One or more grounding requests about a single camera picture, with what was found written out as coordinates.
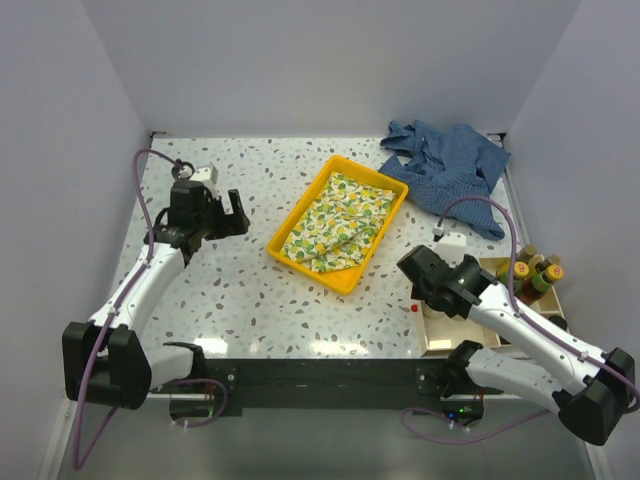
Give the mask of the red chili sauce bottle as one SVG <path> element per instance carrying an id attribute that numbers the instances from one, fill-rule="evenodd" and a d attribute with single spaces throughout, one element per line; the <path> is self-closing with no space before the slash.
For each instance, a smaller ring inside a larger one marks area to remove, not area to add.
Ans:
<path id="1" fill-rule="evenodd" d="M 555 283 L 564 277 L 564 269 L 559 264 L 551 264 L 544 271 L 525 280 L 519 291 L 519 299 L 530 305 L 546 295 Z"/>
<path id="2" fill-rule="evenodd" d="M 517 295 L 524 284 L 524 281 L 528 277 L 530 272 L 527 263 L 522 261 L 516 261 L 513 263 L 513 272 L 507 270 L 504 274 L 504 283 L 506 286 L 513 286 L 513 293 Z"/>

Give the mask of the yellow label sauce bottle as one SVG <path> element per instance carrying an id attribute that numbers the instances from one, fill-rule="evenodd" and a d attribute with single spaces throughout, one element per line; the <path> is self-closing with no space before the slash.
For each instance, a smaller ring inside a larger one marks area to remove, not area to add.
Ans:
<path id="1" fill-rule="evenodd" d="M 534 245 L 527 244 L 516 254 L 515 262 L 522 261 L 528 264 L 531 258 L 534 257 L 537 253 L 538 253 L 538 249 Z M 496 275 L 498 277 L 502 276 L 507 270 L 509 270 L 510 267 L 511 267 L 511 260 L 507 259 L 496 270 Z"/>

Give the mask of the yellow label oil bottle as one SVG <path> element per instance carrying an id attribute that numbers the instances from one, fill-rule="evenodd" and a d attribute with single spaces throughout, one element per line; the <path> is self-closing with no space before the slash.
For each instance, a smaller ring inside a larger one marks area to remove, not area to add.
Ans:
<path id="1" fill-rule="evenodd" d="M 529 278 L 533 278 L 535 275 L 545 271 L 549 266 L 553 264 L 560 264 L 561 259 L 558 255 L 552 254 L 548 257 L 542 255 L 535 255 L 528 263 Z"/>

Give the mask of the white powder shaker jar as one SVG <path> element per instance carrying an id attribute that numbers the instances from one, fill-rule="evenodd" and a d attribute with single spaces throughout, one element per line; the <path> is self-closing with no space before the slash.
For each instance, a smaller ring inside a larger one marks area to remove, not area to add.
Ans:
<path id="1" fill-rule="evenodd" d="M 171 175 L 175 181 L 189 180 L 194 172 L 193 165 L 182 160 L 176 160 L 171 169 Z"/>

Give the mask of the dark pepper grinder jar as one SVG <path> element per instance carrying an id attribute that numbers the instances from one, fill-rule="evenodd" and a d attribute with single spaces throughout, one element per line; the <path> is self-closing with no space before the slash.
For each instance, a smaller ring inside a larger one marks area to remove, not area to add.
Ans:
<path id="1" fill-rule="evenodd" d="M 549 315 L 547 317 L 548 321 L 551 322 L 552 324 L 554 324 L 555 326 L 557 326 L 558 328 L 560 328 L 563 331 L 567 331 L 568 330 L 568 323 L 567 321 L 560 315 Z"/>

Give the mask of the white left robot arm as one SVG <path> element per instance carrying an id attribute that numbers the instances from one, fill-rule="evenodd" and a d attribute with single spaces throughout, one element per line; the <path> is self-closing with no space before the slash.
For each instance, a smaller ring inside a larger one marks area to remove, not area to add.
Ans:
<path id="1" fill-rule="evenodd" d="M 180 180 L 169 204 L 148 217 L 144 245 L 134 266 L 110 299 L 85 322 L 62 334 L 65 390 L 80 403 L 138 409 L 149 391 L 175 383 L 185 392 L 207 380 L 201 347 L 168 342 L 146 350 L 142 333 L 174 280 L 207 241 L 242 236 L 250 221 L 237 190 L 226 210 L 210 181 Z"/>

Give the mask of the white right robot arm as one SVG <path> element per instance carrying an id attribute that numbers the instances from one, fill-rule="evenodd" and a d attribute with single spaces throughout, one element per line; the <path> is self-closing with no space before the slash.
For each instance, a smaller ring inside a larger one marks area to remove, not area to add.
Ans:
<path id="1" fill-rule="evenodd" d="M 562 330 L 513 299 L 507 287 L 470 255 L 455 267 L 419 245 L 397 263 L 411 295 L 449 318 L 483 325 L 528 356 L 514 360 L 472 341 L 449 356 L 448 386 L 459 393 L 494 388 L 544 407 L 581 440 L 606 444 L 622 417 L 636 409 L 635 361 Z"/>

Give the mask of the cream divided organizer box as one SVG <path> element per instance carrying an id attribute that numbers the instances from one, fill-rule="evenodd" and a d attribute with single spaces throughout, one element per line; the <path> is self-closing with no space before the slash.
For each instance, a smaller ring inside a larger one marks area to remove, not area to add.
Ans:
<path id="1" fill-rule="evenodd" d="M 560 315 L 565 319 L 554 289 L 531 304 L 530 308 L 545 318 L 549 315 Z M 448 356 L 464 340 L 471 340 L 500 353 L 507 353 L 514 358 L 528 358 L 506 339 L 484 326 L 460 317 L 449 318 L 430 310 L 424 302 L 421 303 L 421 309 L 423 319 L 418 321 L 417 331 L 424 357 Z"/>

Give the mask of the lemon print cloth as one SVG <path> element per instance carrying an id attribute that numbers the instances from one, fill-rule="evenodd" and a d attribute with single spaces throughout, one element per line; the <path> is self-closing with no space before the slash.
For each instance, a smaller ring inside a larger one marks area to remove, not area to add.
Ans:
<path id="1" fill-rule="evenodd" d="M 395 193 L 331 174 L 288 234 L 280 254 L 315 273 L 361 265 L 385 225 Z"/>

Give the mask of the yellow plastic tray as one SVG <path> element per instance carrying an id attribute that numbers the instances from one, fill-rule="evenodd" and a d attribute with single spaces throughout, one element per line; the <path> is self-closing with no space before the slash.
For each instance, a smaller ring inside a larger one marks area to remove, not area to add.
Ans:
<path id="1" fill-rule="evenodd" d="M 334 155 L 267 245 L 277 261 L 339 294 L 351 293 L 409 187 Z"/>

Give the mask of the blue checkered shirt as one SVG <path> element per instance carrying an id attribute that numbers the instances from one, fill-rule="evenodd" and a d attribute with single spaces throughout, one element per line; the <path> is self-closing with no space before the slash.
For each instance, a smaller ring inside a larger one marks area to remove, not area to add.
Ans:
<path id="1" fill-rule="evenodd" d="M 505 232 L 493 217 L 488 198 L 504 174 L 511 154 L 468 124 L 439 130 L 416 120 L 392 121 L 380 147 L 391 156 L 379 172 L 405 183 L 409 199 L 422 210 L 467 224 L 484 239 Z"/>

